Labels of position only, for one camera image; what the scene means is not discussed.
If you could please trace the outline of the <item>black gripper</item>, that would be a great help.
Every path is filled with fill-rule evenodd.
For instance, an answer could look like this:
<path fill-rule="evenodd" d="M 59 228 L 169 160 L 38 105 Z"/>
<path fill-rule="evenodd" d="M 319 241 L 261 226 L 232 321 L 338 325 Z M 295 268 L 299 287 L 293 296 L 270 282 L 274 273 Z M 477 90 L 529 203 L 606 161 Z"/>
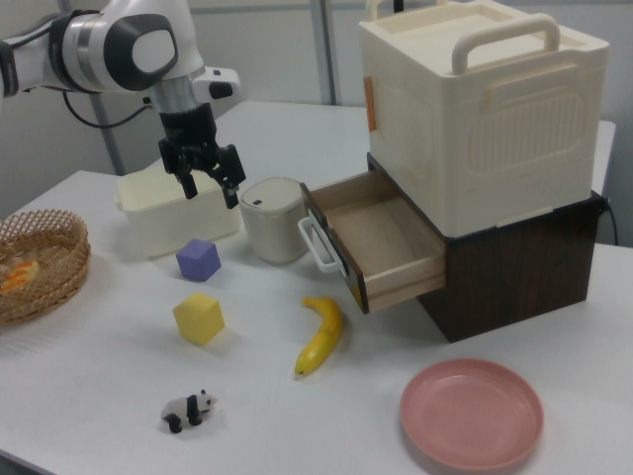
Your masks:
<path fill-rule="evenodd" d="M 217 126 L 210 103 L 179 113 L 160 113 L 165 137 L 159 141 L 163 166 L 182 186 L 185 198 L 193 199 L 197 187 L 192 176 L 192 166 L 183 146 L 202 147 L 200 169 L 222 188 L 226 207 L 238 205 L 239 185 L 246 179 L 236 147 L 217 144 Z"/>

